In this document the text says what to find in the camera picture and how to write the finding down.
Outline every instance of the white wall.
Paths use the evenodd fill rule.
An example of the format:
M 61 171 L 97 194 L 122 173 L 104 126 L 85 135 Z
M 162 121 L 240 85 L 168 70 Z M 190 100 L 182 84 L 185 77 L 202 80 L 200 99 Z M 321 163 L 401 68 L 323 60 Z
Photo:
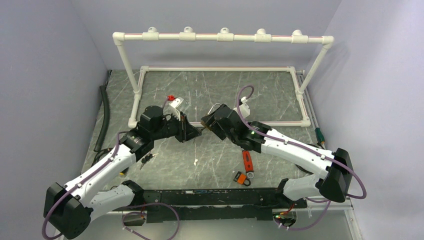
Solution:
M 274 35 L 296 29 L 322 36 L 341 0 L 71 0 L 109 69 L 124 69 L 112 40 L 113 32 L 254 34 L 260 28 Z M 295 66 L 304 69 L 314 45 L 288 43 L 159 41 L 126 42 L 133 69 L 151 66 Z
M 349 151 L 367 188 L 354 201 L 366 240 L 424 239 L 423 12 L 419 0 L 343 0 L 308 87 L 328 147 Z
M 79 175 L 106 67 L 68 0 L 0 7 L 0 239 L 42 239 L 47 188 Z

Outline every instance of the white pvc pipe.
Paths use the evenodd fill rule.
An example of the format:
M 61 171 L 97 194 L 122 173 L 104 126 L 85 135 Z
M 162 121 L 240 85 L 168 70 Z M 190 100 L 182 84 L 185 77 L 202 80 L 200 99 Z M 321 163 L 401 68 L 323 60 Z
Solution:
M 312 64 L 312 67 L 310 68 L 309 72 L 307 73 L 305 80 L 303 81 L 302 85 L 300 86 L 300 88 L 297 90 L 297 94 L 303 95 L 305 92 L 306 87 L 308 86 L 309 82 L 312 79 L 312 76 L 315 74 L 315 71 L 317 70 L 318 66 L 321 64 L 321 62 L 323 61 L 324 56 L 326 55 L 328 49 L 331 47 L 331 45 L 329 44 L 329 46 L 322 46 L 321 51 L 319 52 L 318 56 L 316 57 L 315 61 Z
M 293 79 L 293 84 L 294 84 L 294 92 L 297 93 L 297 91 L 299 90 L 298 77 L 296 76 L 296 71 L 294 67 L 291 68 L 290 70 L 291 70 L 290 71 L 291 78 Z M 311 125 L 311 119 L 309 118 L 307 110 L 306 110 L 303 94 L 296 94 L 296 99 L 299 102 L 300 113 L 302 114 L 302 121 L 303 121 L 303 124 L 305 125 L 303 127 L 309 127 Z
M 138 79 L 139 93 L 134 94 L 134 102 L 132 103 L 131 115 L 128 119 L 128 127 L 135 128 L 137 126 L 137 111 L 139 110 L 140 100 L 142 98 L 143 82 L 145 80 L 146 67 L 140 68 L 140 77 Z
M 148 69 L 150 71 L 185 71 L 185 72 L 290 72 L 290 67 L 284 66 L 284 67 L 255 67 L 255 66 L 248 66 L 248 67 L 230 67 L 230 66 L 213 66 L 213 67 L 207 67 L 207 66 L 189 66 L 189 67 L 166 67 L 166 66 L 148 66 Z
M 295 30 L 292 35 L 270 35 L 266 34 L 263 28 L 259 29 L 256 34 L 233 34 L 229 33 L 228 28 L 222 28 L 220 35 L 216 33 L 202 33 L 195 34 L 191 27 L 186 27 L 184 32 L 181 33 L 159 33 L 156 28 L 150 27 L 148 32 L 145 32 L 145 39 L 143 33 L 123 33 L 114 32 L 113 40 L 118 48 L 121 56 L 123 65 L 128 74 L 129 81 L 134 91 L 134 103 L 132 105 L 131 116 L 128 120 L 128 126 L 134 128 L 137 124 L 137 111 L 142 95 L 142 86 L 145 77 L 145 73 L 149 70 L 152 71 L 204 71 L 204 72 L 290 72 L 293 78 L 294 88 L 296 92 L 296 99 L 300 105 L 300 111 L 302 113 L 302 121 L 264 121 L 263 123 L 270 125 L 271 127 L 284 127 L 284 126 L 301 126 L 308 127 L 311 125 L 310 118 L 306 112 L 306 107 L 303 99 L 303 93 L 310 82 L 312 76 L 320 65 L 324 58 L 327 50 L 331 48 L 334 38 L 332 36 L 307 36 L 302 35 L 300 30 Z M 130 61 L 127 53 L 125 52 L 123 42 L 127 40 L 145 40 L 145 41 L 158 41 L 158 40 L 180 40 L 180 41 L 221 41 L 221 42 L 232 42 L 232 41 L 243 41 L 243 42 L 280 42 L 280 43 L 292 43 L 292 44 L 322 44 L 322 49 L 315 59 L 309 73 L 307 74 L 302 85 L 299 86 L 297 82 L 297 76 L 294 71 L 294 67 L 149 67 L 142 66 L 141 74 L 136 83 L 133 70 L 131 68 Z M 201 127 L 199 122 L 193 122 L 196 127 Z
M 308 43 L 308 44 L 330 44 L 334 39 L 330 36 L 304 36 L 306 42 L 293 42 L 294 36 L 290 35 L 272 35 L 271 42 L 278 43 Z M 142 33 L 124 33 L 124 40 L 143 40 Z M 179 33 L 159 33 L 158 40 L 182 40 Z M 200 33 L 195 35 L 195 40 L 199 41 L 217 41 L 218 34 L 216 33 Z M 234 34 L 234 41 L 255 42 L 254 34 Z
M 128 60 L 127 53 L 123 45 L 117 45 L 120 58 L 122 59 L 123 66 L 125 67 L 126 73 L 128 74 L 129 82 L 131 83 L 132 89 L 135 94 L 140 92 L 140 89 L 137 87 L 136 78 L 134 77 L 133 69 L 131 68 L 130 60 Z

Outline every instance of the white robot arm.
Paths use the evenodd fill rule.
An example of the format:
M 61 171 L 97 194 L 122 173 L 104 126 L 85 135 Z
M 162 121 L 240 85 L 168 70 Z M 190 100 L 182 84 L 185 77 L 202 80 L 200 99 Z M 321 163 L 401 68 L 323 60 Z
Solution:
M 168 119 L 162 107 L 148 106 L 137 126 L 121 139 L 117 138 L 115 147 L 108 155 L 64 186 L 52 184 L 45 197 L 43 237 L 57 237 L 46 235 L 47 221 L 67 239 L 74 239 L 99 216 L 120 207 L 142 204 L 144 190 L 131 180 L 109 191 L 99 191 L 124 169 L 140 160 L 145 164 L 152 157 L 149 153 L 155 140 L 175 137 L 184 143 L 202 134 L 179 110 L 182 101 L 182 98 L 178 98 L 172 102 L 173 115 Z
M 281 194 L 288 202 L 320 195 L 334 202 L 345 201 L 352 175 L 331 160 L 352 169 L 347 151 L 339 148 L 336 152 L 331 152 L 313 147 L 258 121 L 246 123 L 255 130 L 253 131 L 242 122 L 234 109 L 225 104 L 204 116 L 201 123 L 220 139 L 229 138 L 244 150 L 274 155 L 313 173 L 302 178 L 285 178 L 281 181 L 277 194 Z
M 64 186 L 54 183 L 49 187 L 43 212 L 44 238 L 55 238 L 45 235 L 47 221 L 66 238 L 73 239 L 99 216 L 120 207 L 144 203 L 144 190 L 131 180 L 109 191 L 99 191 L 124 169 L 140 160 L 145 164 L 152 157 L 149 152 L 155 140 L 175 137 L 184 143 L 202 134 L 179 109 L 182 101 L 177 98 L 169 104 L 172 110 L 170 119 L 166 119 L 162 107 L 148 106 L 136 128 L 126 132 L 121 139 L 117 138 L 115 148 L 97 164 Z M 240 105 L 245 108 L 242 116 L 249 115 L 246 101 L 241 101 Z M 201 122 L 222 140 L 229 138 L 244 150 L 274 155 L 313 173 L 298 179 L 281 180 L 275 194 L 286 203 L 319 195 L 335 202 L 345 201 L 352 176 L 331 160 L 352 168 L 347 151 L 340 148 L 336 152 L 318 149 L 291 139 L 261 122 L 250 122 L 251 128 L 266 136 L 260 135 L 246 127 L 237 112 L 225 104 L 203 117 Z

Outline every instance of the table surface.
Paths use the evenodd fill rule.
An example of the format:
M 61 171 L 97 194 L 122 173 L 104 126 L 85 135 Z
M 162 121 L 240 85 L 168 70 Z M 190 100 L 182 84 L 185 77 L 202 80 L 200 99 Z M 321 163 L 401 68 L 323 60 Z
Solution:
M 321 211 L 297 211 L 294 228 L 312 224 Z M 135 234 L 122 230 L 121 214 L 106 214 L 88 226 L 75 240 L 140 240 Z M 130 228 L 149 239 L 168 239 L 177 227 L 176 221 L 146 223 Z M 306 231 L 287 231 L 273 221 L 254 218 L 219 220 L 184 220 L 173 240 L 352 240 L 348 221 L 343 210 L 329 210 L 316 226 Z
M 138 79 L 140 71 L 134 71 Z M 182 97 L 190 107 L 185 112 L 190 121 L 199 122 L 214 103 L 233 107 L 237 91 L 253 84 L 255 92 L 249 99 L 248 121 L 299 121 L 302 119 L 295 96 L 293 80 L 288 72 L 202 72 L 150 71 L 145 74 L 137 117 L 149 105 L 161 106 L 168 95 Z M 134 101 L 134 93 L 124 70 L 114 70 L 107 94 L 110 102 L 110 123 L 103 148 L 112 147 L 119 131 L 126 131 Z M 94 145 L 103 122 L 100 107 L 92 139 L 82 171 L 90 168 Z M 314 128 L 275 127 L 281 133 L 304 143 L 314 143 Z M 157 140 L 157 154 L 142 170 L 140 162 L 129 168 L 124 176 L 116 176 L 103 190 L 109 190 L 131 179 L 146 190 L 150 189 L 225 189 L 246 188 L 233 181 L 238 171 L 244 172 L 242 149 L 228 139 L 221 141 L 212 132 L 185 143 L 174 137 Z M 250 188 L 276 187 L 284 178 L 301 178 L 306 174 L 291 162 L 268 154 L 251 152 L 254 178 Z

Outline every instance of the orange tool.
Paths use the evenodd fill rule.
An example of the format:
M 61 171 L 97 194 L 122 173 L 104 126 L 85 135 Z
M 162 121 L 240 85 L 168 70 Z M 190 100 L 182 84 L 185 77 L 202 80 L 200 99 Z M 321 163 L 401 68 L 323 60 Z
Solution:
M 247 178 L 252 179 L 255 174 L 253 172 L 251 154 L 246 150 L 243 150 L 241 153 L 243 154 L 244 169 L 246 170 Z
M 246 187 L 249 187 L 251 185 L 251 181 L 249 180 L 249 178 L 246 178 L 246 175 L 244 175 L 241 171 L 237 172 L 233 181 Z

